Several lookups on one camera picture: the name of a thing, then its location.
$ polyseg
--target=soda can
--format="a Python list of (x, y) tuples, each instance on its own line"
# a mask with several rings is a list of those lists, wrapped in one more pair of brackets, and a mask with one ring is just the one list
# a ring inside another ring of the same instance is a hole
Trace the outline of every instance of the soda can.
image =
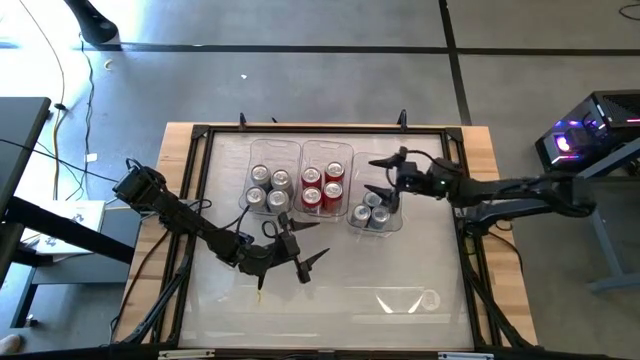
[(359, 204), (353, 208), (351, 213), (351, 225), (355, 227), (366, 227), (371, 217), (371, 208), (366, 204)]
[(324, 184), (322, 191), (322, 209), (330, 214), (336, 214), (342, 206), (342, 185), (335, 181)]
[(364, 194), (364, 198), (362, 199), (362, 202), (367, 204), (370, 208), (374, 208), (382, 204), (382, 198), (378, 196), (378, 194), (372, 191), (369, 191), (368, 193)]
[(271, 172), (265, 165), (256, 165), (251, 169), (251, 182), (265, 192), (271, 191)]
[(324, 169), (324, 181), (325, 182), (339, 182), (342, 183), (344, 178), (344, 166), (337, 161), (329, 163)]
[(302, 190), (302, 206), (304, 211), (317, 214), (322, 207), (322, 192), (317, 187), (308, 187)]
[(306, 168), (302, 172), (301, 180), (303, 189), (308, 187), (322, 189), (322, 174), (320, 173), (320, 170), (314, 167)]
[(274, 214), (289, 211), (289, 195), (283, 190), (271, 190), (267, 196), (267, 206)]
[(369, 227), (371, 229), (382, 230), (389, 222), (391, 214), (389, 209), (384, 206), (377, 206), (371, 210), (371, 219), (369, 219)]
[(247, 205), (252, 211), (267, 211), (267, 193), (259, 186), (249, 188), (245, 194)]
[(282, 190), (289, 195), (289, 199), (293, 198), (293, 182), (291, 176), (286, 170), (276, 170), (271, 175), (271, 186), (273, 190)]

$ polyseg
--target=silver soda can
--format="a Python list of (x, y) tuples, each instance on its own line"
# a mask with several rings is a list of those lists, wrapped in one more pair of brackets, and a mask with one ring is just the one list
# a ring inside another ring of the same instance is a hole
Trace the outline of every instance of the silver soda can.
[(267, 193), (259, 186), (249, 188), (245, 194), (247, 205), (252, 211), (268, 211), (267, 209)]
[(271, 186), (274, 190), (282, 190), (289, 195), (289, 198), (293, 198), (293, 181), (291, 176), (286, 170), (276, 170), (271, 175)]
[(377, 206), (371, 210), (371, 219), (369, 220), (369, 227), (376, 230), (384, 229), (385, 225), (389, 222), (391, 214), (389, 209), (384, 206)]
[(353, 208), (351, 213), (351, 225), (356, 227), (366, 227), (371, 217), (371, 208), (366, 204), (359, 204)]
[(264, 191), (271, 191), (271, 172), (265, 165), (256, 165), (251, 169), (251, 182)]
[(305, 212), (317, 214), (322, 207), (322, 192), (316, 187), (302, 190), (302, 206)]
[(380, 196), (378, 196), (376, 193), (369, 191), (368, 193), (364, 194), (362, 202), (367, 204), (370, 208), (374, 208), (382, 204), (382, 198), (380, 198)]
[(289, 211), (289, 195), (282, 190), (271, 190), (267, 196), (269, 211), (273, 214), (280, 214)]

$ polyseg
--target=plastic container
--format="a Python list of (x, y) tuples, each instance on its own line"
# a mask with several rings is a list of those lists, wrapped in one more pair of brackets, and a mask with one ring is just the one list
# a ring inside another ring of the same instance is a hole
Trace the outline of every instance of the plastic container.
[[(365, 194), (369, 192), (369, 190), (364, 187), (365, 184), (382, 188), (391, 188), (391, 185), (389, 185), (389, 182), (387, 181), (387, 177), (385, 175), (386, 170), (380, 167), (369, 165), (369, 161), (371, 160), (379, 160), (387, 157), (389, 157), (389, 155), (372, 153), (357, 153), (353, 157), (351, 189), (349, 190), (349, 210), (346, 218), (349, 225), (351, 225), (357, 231), (362, 232), (363, 234), (370, 233), (371, 235), (385, 236), (402, 228), (402, 194), (400, 194), (400, 206), (398, 208), (398, 211), (393, 214), (390, 213), (389, 219), (382, 226), (374, 228), (370, 226), (370, 222), (367, 222), (367, 225), (363, 226), (362, 222), (358, 222), (352, 216), (355, 208), (358, 205), (364, 204)], [(395, 170), (390, 170), (389, 175), (393, 181), (393, 179), (395, 179)], [(373, 207), (370, 207), (370, 209), (374, 213), (377, 211)]]
[(337, 182), (342, 185), (342, 200), (341, 203), (334, 206), (334, 211), (327, 211), (328, 206), (321, 206), (319, 211), (309, 212), (308, 207), (305, 207), (302, 202), (303, 192), (303, 180), (301, 176), (297, 178), (297, 187), (299, 189), (294, 201), (295, 208), (298, 211), (298, 217), (303, 221), (315, 221), (315, 222), (337, 222), (341, 220), (342, 216), (347, 213), (349, 208), (349, 188), (351, 183), (351, 168), (353, 160), (353, 148), (349, 144), (331, 142), (331, 141), (319, 141), (309, 140), (302, 146), (302, 163), (300, 165), (300, 174), (302, 174), (308, 168), (315, 168), (320, 172), (322, 180), (323, 191), (324, 186), (327, 184), (327, 179), (332, 179), (331, 171), (327, 176), (327, 166), (331, 163), (337, 162), (342, 165), (344, 171), (342, 178)]
[[(247, 206), (246, 193), (249, 188), (256, 186), (251, 180), (251, 171), (256, 165), (264, 165), (269, 169), (269, 175), (273, 175), (278, 170), (285, 170), (291, 177), (292, 198), (289, 199), (289, 205), (286, 211), (289, 212), (293, 208), (293, 203), (296, 198), (296, 190), (298, 186), (298, 180), (300, 178), (300, 144), (294, 141), (287, 140), (272, 140), (272, 139), (258, 139), (251, 143), (251, 157), (249, 160), (249, 166), (247, 167), (247, 174), (245, 176), (244, 187), (242, 195), (238, 200), (238, 206), (244, 209)], [(250, 212), (275, 216), (276, 213), (272, 213), (268, 207), (264, 210), (249, 209)]]

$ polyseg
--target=paper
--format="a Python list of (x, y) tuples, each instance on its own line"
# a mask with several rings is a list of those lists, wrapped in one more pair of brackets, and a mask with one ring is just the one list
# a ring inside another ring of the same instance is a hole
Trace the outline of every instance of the paper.
[[(104, 201), (50, 201), (38, 204), (41, 208), (56, 215), (66, 217), (91, 230), (99, 231), (104, 215)], [(78, 255), (89, 254), (91, 251), (79, 248), (66, 242), (26, 229), (21, 241), (45, 255)]]

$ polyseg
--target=black desk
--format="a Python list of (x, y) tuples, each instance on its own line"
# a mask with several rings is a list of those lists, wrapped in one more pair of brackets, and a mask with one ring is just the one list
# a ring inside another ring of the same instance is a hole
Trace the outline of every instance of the black desk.
[[(107, 211), (98, 233), (13, 196), (50, 104), (47, 98), (0, 98), (0, 139), (15, 143), (0, 141), (0, 280), (12, 262), (32, 266), (11, 327), (25, 325), (38, 285), (126, 282), (138, 238), (140, 216), (133, 210)], [(93, 254), (53, 263), (20, 244), (25, 227)]]
[[(0, 98), (0, 138), (33, 149), (49, 113), (49, 105), (51, 100), (47, 98)], [(0, 142), (0, 218), (7, 210), (30, 156), (29, 150)], [(3, 280), (18, 246), (8, 238), (22, 230), (12, 226), (5, 230), (5, 236), (0, 234), (0, 278)]]

